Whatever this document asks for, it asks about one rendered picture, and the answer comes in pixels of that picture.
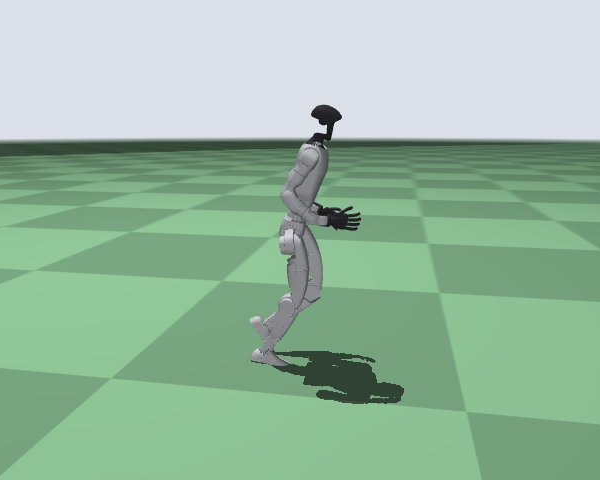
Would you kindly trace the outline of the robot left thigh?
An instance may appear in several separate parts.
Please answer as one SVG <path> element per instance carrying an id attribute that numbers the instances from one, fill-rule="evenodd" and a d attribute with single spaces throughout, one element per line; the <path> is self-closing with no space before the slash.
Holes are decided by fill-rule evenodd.
<path id="1" fill-rule="evenodd" d="M 309 274 L 311 276 L 310 280 L 308 280 L 307 290 L 304 298 L 307 300 L 314 300 L 319 296 L 321 291 L 323 281 L 323 266 L 318 244 L 307 224 L 303 235 L 303 240 L 307 250 Z"/>

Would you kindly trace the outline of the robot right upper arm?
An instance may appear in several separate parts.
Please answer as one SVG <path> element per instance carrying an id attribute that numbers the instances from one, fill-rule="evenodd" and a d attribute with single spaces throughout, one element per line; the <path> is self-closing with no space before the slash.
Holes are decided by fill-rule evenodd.
<path id="1" fill-rule="evenodd" d="M 293 172 L 289 176 L 286 184 L 284 185 L 281 191 L 281 200 L 283 192 L 287 190 L 292 191 L 298 199 L 298 195 L 295 192 L 295 189 L 304 182 L 308 174 L 316 167 L 319 161 L 319 157 L 320 155 L 313 149 L 304 150 L 301 153 L 297 165 L 295 166 Z"/>

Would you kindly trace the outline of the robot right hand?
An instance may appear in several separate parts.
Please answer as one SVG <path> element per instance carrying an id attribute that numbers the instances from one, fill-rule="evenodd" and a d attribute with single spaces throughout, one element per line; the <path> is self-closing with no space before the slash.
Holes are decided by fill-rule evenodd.
<path id="1" fill-rule="evenodd" d="M 339 213 L 336 212 L 333 215 L 331 215 L 331 213 L 318 213 L 318 215 L 320 215 L 320 216 L 328 216 L 328 224 L 325 225 L 325 227 L 330 227 L 330 225 L 332 224 L 334 227 L 336 227 L 338 229 L 342 229 L 342 230 L 346 229 L 346 230 L 355 231 L 355 230 L 358 229 L 357 227 L 356 228 L 345 227 L 346 225 L 347 226 L 358 226 L 358 225 L 360 225 L 359 222 L 358 223 L 347 223 L 348 221 L 349 222 L 355 222 L 355 221 L 357 222 L 357 221 L 361 220 L 361 217 L 360 218 L 355 218 L 355 219 L 354 218 L 349 218 L 348 219 L 348 217 L 355 217 L 355 216 L 359 216 L 360 215 L 360 212 L 355 213 L 355 214 L 345 214 L 345 212 L 347 212 L 348 210 L 351 210 L 351 209 L 353 209 L 352 206 L 350 206 L 350 207 L 342 210 Z"/>

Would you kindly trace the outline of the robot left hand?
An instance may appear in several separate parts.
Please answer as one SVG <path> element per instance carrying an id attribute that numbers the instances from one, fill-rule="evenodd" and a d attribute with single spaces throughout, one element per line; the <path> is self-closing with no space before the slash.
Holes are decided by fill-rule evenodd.
<path id="1" fill-rule="evenodd" d="M 335 212 L 335 211 L 333 211 L 333 210 L 341 211 L 341 209 L 340 209 L 340 208 L 335 208 L 335 207 L 332 207 L 332 208 L 328 208 L 328 207 L 326 207 L 326 208 L 323 208 L 323 206 L 322 206 L 322 205 L 320 205 L 320 204 L 318 204 L 318 203 L 316 203 L 316 202 L 314 202 L 313 204 L 319 207 L 319 209 L 318 209 L 317 213 L 331 213 L 331 215 L 333 215 L 333 214 L 335 214 L 335 213 L 336 213 L 336 212 Z M 334 227 L 332 224 L 331 224 L 331 226 L 332 226 L 332 227 Z M 335 228 L 335 230 L 337 230 L 337 228 L 336 228 L 336 227 L 334 227 L 334 228 Z"/>

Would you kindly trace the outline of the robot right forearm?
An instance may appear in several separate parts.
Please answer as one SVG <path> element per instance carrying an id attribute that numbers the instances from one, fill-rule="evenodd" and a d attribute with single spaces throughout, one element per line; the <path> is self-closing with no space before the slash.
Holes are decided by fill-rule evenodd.
<path id="1" fill-rule="evenodd" d="M 328 224 L 328 216 L 320 216 L 316 211 L 312 211 L 304 201 L 298 200 L 292 191 L 283 192 L 282 201 L 293 214 L 297 214 L 307 224 L 320 226 Z"/>

